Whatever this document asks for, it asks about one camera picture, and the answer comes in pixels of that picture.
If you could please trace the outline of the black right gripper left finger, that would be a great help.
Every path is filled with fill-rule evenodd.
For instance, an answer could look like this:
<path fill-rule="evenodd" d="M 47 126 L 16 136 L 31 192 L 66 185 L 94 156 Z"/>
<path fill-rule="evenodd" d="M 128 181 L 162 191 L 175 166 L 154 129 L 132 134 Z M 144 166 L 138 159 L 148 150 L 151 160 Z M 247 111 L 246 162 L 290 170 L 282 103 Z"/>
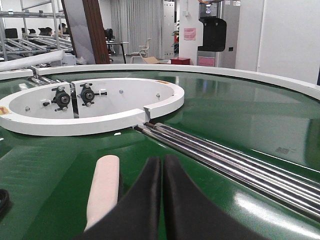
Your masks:
<path fill-rule="evenodd" d="M 161 209 L 161 159 L 149 157 L 114 208 L 77 240 L 156 240 Z"/>

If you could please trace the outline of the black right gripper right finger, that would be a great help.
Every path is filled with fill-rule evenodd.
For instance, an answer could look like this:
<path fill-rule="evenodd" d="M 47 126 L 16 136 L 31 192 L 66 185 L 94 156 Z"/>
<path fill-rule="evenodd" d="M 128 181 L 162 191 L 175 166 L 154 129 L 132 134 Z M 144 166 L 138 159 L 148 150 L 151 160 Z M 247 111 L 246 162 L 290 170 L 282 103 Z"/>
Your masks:
<path fill-rule="evenodd" d="M 162 194 L 169 240 L 264 239 L 212 203 L 173 154 L 164 157 Z"/>

